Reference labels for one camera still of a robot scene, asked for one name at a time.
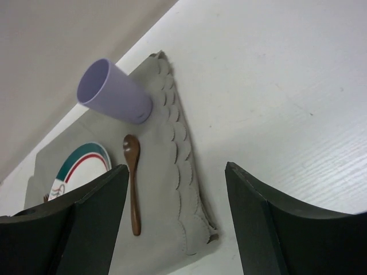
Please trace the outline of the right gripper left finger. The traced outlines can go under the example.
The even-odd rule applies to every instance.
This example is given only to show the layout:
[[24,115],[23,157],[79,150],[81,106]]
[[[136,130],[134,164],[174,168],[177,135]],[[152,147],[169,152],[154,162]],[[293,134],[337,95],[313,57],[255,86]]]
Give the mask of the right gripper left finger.
[[1,274],[108,274],[127,196],[118,165],[49,202],[1,217]]

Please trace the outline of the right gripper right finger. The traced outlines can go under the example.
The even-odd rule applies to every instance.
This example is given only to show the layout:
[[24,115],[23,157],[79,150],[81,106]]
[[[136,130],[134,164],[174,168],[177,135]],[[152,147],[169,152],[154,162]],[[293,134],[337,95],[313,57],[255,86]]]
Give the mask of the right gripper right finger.
[[225,168],[244,274],[365,274],[366,214],[323,209]]

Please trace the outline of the white plate green red rim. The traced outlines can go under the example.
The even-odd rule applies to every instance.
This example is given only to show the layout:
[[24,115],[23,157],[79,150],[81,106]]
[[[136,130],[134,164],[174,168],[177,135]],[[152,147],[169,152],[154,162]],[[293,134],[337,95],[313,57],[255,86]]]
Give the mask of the white plate green red rim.
[[48,194],[48,201],[71,192],[112,168],[106,149],[96,142],[76,148],[60,167]]

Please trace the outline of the grey cloth placemat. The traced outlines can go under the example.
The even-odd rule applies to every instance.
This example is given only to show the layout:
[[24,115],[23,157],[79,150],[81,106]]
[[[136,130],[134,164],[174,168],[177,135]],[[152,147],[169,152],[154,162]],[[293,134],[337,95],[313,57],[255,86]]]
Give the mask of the grey cloth placemat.
[[166,274],[196,260],[216,229],[208,220],[198,187],[184,111],[164,52],[148,56],[131,74],[153,101],[153,111],[135,125],[86,111],[37,155],[25,208],[39,205],[67,157],[88,142],[101,144],[113,164],[125,164],[123,138],[140,142],[136,172],[142,231],[132,234],[126,205],[112,256],[111,274]]

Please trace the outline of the brown wooden spoon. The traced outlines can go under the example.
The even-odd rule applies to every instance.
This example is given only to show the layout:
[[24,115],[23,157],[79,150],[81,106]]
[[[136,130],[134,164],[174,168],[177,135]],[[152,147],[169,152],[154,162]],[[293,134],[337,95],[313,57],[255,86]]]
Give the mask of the brown wooden spoon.
[[131,227],[134,236],[141,234],[141,219],[136,191],[136,169],[140,156],[140,143],[136,136],[128,134],[123,139],[124,157],[130,173]]

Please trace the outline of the lilac plastic cup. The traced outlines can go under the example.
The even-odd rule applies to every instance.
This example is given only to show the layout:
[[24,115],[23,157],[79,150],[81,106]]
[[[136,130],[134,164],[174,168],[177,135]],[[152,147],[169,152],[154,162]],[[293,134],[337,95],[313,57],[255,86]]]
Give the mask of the lilac plastic cup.
[[153,110],[144,88],[106,58],[95,61],[85,71],[76,95],[81,105],[133,124],[145,122]]

